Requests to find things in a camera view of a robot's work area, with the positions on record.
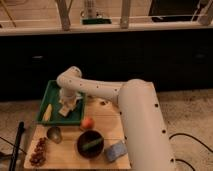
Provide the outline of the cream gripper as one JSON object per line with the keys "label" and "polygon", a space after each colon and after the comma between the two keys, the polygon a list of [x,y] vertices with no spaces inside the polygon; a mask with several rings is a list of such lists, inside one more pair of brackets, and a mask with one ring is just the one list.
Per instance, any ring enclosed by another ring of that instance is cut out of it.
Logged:
{"label": "cream gripper", "polygon": [[59,91],[60,103],[70,110],[74,110],[77,103],[77,95],[75,91],[61,88]]}

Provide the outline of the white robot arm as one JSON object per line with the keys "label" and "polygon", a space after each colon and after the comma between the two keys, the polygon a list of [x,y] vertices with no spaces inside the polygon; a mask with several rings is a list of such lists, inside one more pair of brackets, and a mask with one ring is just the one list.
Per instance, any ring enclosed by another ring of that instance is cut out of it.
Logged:
{"label": "white robot arm", "polygon": [[166,124],[152,82],[131,79],[105,82],[82,78],[78,67],[61,73],[56,82],[62,97],[71,100],[82,92],[116,104],[131,163],[131,171],[177,171]]}

